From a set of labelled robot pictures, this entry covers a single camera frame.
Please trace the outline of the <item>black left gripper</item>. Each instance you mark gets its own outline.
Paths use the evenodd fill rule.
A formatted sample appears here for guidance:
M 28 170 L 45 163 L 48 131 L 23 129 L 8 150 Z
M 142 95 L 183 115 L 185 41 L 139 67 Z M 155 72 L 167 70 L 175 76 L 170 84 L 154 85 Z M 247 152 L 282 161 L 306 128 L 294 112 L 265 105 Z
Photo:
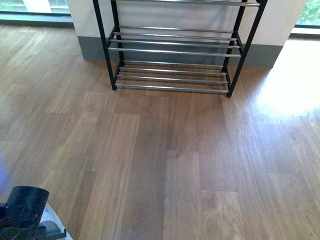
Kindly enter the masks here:
M 65 240 L 64 233 L 46 237 L 46 227 L 39 227 L 49 192 L 33 186 L 15 186 L 5 203 L 0 204 L 2 240 Z

